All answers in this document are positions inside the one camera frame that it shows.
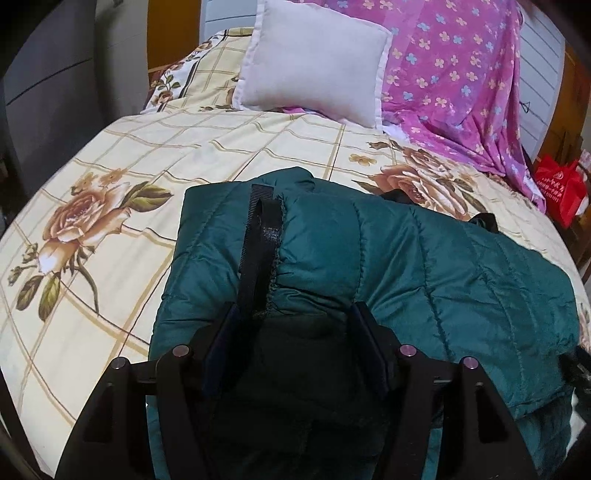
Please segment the dark green puffer jacket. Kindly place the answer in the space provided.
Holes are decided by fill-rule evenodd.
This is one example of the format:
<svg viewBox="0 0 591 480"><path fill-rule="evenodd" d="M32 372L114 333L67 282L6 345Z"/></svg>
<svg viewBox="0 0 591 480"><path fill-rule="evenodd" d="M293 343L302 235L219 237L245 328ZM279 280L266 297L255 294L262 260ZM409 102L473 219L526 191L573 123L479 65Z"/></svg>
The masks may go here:
<svg viewBox="0 0 591 480"><path fill-rule="evenodd" d="M427 355L474 355L517 420L541 478L571 437L558 358L579 341L569 276L539 252L421 206L314 178L301 168L185 191L149 358L188 341L238 293L252 184L283 200L267 313L344 321L365 302Z"/></svg>

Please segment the red shopping bag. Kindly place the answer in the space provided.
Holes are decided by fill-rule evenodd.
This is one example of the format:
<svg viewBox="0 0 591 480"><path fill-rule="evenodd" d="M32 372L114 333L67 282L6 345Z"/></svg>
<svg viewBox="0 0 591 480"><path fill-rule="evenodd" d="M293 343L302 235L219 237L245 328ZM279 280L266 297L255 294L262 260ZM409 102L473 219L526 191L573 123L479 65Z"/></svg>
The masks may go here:
<svg viewBox="0 0 591 480"><path fill-rule="evenodd" d="M546 211L560 227L568 229L588 206L588 191L577 161L560 165L550 155L539 157L534 180L546 200Z"/></svg>

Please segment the floral cream bed quilt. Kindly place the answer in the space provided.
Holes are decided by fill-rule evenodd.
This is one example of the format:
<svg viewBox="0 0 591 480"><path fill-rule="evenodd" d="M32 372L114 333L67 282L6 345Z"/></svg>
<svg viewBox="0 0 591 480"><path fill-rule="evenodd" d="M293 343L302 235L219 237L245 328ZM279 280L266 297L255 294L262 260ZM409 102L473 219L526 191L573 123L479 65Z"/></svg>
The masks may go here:
<svg viewBox="0 0 591 480"><path fill-rule="evenodd" d="M590 341L590 304L549 219L522 195L422 146L308 114L232 111L249 29L189 58L188 90L158 113L121 118L24 207L1 240L1 369L41 469L53 473L107 363L147 356L184 192L301 167L367 192L407 188L423 205L501 231L570 277Z"/></svg>

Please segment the white slatted headboard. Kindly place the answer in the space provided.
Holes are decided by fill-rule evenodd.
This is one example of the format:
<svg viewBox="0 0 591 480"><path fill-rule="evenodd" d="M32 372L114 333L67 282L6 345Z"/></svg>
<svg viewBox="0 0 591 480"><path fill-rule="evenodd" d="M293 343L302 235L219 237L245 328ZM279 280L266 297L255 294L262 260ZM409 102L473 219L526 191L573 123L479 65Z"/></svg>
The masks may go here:
<svg viewBox="0 0 591 480"><path fill-rule="evenodd" d="M536 157L551 123L562 83L565 38L551 19L530 1L520 8L521 28L521 143L528 155ZM252 27L256 2L252 0L203 1L199 39L233 27Z"/></svg>

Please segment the pink floral sheet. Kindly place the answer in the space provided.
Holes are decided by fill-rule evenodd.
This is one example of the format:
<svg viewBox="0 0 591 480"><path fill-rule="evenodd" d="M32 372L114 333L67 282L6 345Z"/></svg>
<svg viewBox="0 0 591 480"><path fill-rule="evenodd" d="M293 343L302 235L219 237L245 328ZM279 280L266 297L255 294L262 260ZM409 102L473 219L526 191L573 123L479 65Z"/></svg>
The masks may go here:
<svg viewBox="0 0 591 480"><path fill-rule="evenodd" d="M521 144L517 2L349 0L322 7L391 32L385 122L416 145L505 178L546 208Z"/></svg>

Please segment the grey refrigerator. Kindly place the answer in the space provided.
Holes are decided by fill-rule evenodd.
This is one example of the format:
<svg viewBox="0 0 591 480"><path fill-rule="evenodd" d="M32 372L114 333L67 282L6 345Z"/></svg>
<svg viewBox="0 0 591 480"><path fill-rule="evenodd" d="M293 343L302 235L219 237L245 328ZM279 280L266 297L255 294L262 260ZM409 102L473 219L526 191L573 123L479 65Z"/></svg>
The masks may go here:
<svg viewBox="0 0 591 480"><path fill-rule="evenodd" d="M95 73L94 1L60 2L1 80L1 133L25 194L105 126Z"/></svg>

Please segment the white square pillow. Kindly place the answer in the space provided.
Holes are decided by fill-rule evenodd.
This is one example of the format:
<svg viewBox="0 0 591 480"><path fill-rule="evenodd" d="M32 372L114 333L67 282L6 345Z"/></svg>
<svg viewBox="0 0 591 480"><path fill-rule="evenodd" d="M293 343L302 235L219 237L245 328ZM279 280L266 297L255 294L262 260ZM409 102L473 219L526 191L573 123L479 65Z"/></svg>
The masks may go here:
<svg viewBox="0 0 591 480"><path fill-rule="evenodd" d="M232 106L301 108L381 129L392 33L312 3L259 1Z"/></svg>

